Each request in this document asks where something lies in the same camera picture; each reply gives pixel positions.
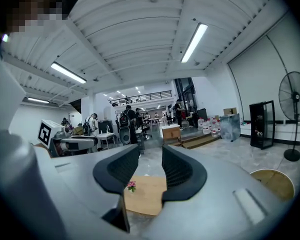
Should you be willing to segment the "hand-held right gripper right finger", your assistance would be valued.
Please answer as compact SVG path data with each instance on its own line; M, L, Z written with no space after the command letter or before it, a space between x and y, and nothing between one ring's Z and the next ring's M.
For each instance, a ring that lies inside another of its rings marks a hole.
M182 147L162 148L167 190L146 240L263 240L291 207L247 171Z

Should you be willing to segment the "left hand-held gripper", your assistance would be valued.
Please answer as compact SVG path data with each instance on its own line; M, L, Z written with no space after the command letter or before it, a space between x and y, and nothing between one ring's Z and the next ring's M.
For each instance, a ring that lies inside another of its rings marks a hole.
M87 154L98 144L96 137L73 135L69 127L46 119L40 122L37 140L52 158Z

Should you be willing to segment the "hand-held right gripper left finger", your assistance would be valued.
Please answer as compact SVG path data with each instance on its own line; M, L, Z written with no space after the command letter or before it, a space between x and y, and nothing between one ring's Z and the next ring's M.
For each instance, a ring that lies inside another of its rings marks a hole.
M124 189L138 167L129 144L101 152L51 158L34 147L38 173L57 210L53 229L66 240L128 240Z

